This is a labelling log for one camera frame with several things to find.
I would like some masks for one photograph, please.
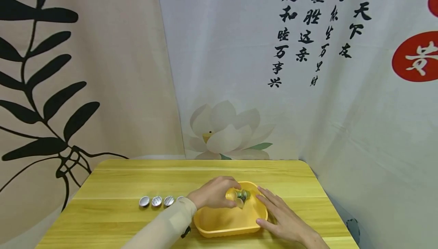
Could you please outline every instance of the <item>wooden table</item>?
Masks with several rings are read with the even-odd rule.
[[[37,249],[121,248],[162,211],[140,209],[141,197],[187,195],[218,175],[270,189],[319,232],[331,249],[358,248],[309,166],[299,160],[106,160],[86,180]],[[172,248],[303,248],[264,230],[207,239],[194,226],[192,229]]]

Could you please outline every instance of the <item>leaf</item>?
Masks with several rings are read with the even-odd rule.
[[[0,58],[13,62],[23,61],[23,57],[21,57],[18,51],[11,44],[9,44],[8,41],[6,41],[1,37],[0,37]]]
[[[34,124],[40,120],[40,117],[38,117],[37,113],[30,110],[29,108],[25,108],[22,105],[15,104],[7,100],[0,100],[0,106],[9,110],[9,112],[14,114],[14,116],[17,117],[17,119],[21,120],[21,122]]]
[[[0,71],[0,85],[15,90],[23,90],[23,84]]]
[[[232,160],[230,157],[220,154],[221,160]]]
[[[78,21],[78,14],[64,8],[49,8],[37,12],[37,21],[74,23]]]
[[[87,121],[92,114],[99,108],[99,102],[90,102],[81,106],[67,121],[64,127],[64,138],[68,140],[76,133]]]
[[[68,87],[58,91],[52,97],[50,97],[44,104],[43,114],[44,120],[50,120],[61,108],[61,106],[67,102],[68,99],[73,97],[73,95],[80,91],[87,85],[86,82],[77,82],[75,84],[69,85]]]
[[[36,9],[17,0],[0,0],[0,20],[29,20],[34,19],[36,15]]]
[[[49,38],[42,41],[29,55],[29,57],[37,56],[43,52],[49,51],[57,45],[67,41],[71,36],[70,31],[61,31],[55,33]]]
[[[263,149],[268,148],[271,145],[272,145],[272,143],[259,143],[257,145],[251,146],[247,149],[263,150]]]
[[[63,54],[52,61],[48,62],[43,68],[37,71],[32,77],[30,77],[27,85],[32,90],[37,84],[48,79],[50,76],[58,72],[68,61],[70,61],[71,56],[69,54]]]
[[[3,155],[2,160],[16,160],[32,156],[49,156],[67,148],[66,142],[59,138],[40,138],[25,146]]]

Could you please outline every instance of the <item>white fabric backdrop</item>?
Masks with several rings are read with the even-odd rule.
[[[354,17],[366,2],[366,16]],[[438,60],[427,58],[422,76],[417,69],[407,70],[413,64],[420,69],[421,58],[406,56],[420,55],[417,48],[438,37],[431,32],[402,43],[437,30],[436,0],[429,1],[430,9],[428,0],[160,4],[188,159],[251,157],[242,153],[251,146],[242,141],[262,125],[274,125],[262,140],[272,145],[259,146],[254,156],[308,162],[343,207],[338,209],[344,220],[359,222],[361,248],[435,248]],[[288,5],[297,16],[283,22],[279,15]],[[335,5],[338,19],[331,21]],[[319,21],[307,25],[306,14],[317,9]],[[363,29],[350,39],[352,24]],[[285,27],[289,40],[279,41],[277,33]],[[313,43],[298,42],[306,30]],[[340,55],[346,43],[351,58]],[[275,47],[284,44],[289,46],[285,55],[274,57]],[[303,47],[308,60],[299,62],[296,54]],[[433,48],[427,53],[438,55]],[[283,66],[276,75],[278,61]],[[278,77],[279,88],[269,87]],[[359,241],[354,222],[349,228]]]

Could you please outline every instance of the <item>wrist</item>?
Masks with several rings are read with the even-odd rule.
[[[204,197],[202,197],[202,195],[199,194],[198,190],[190,192],[186,198],[191,200],[196,206],[196,209],[198,210],[205,206]]]
[[[315,230],[311,230],[305,235],[300,236],[299,242],[308,249],[326,249],[329,248],[322,237]]]

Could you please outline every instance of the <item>hand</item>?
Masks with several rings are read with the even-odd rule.
[[[272,224],[263,219],[257,219],[256,223],[272,234],[287,241],[297,241],[308,249],[328,249],[329,247],[320,235],[307,225],[292,211],[287,204],[268,189],[259,186],[262,195],[256,195],[272,215],[277,219],[277,224]]]
[[[234,208],[237,204],[225,198],[225,194],[230,188],[242,189],[233,177],[219,176],[210,180],[199,189],[190,192],[187,198],[196,205],[198,210],[204,206],[210,208]]]

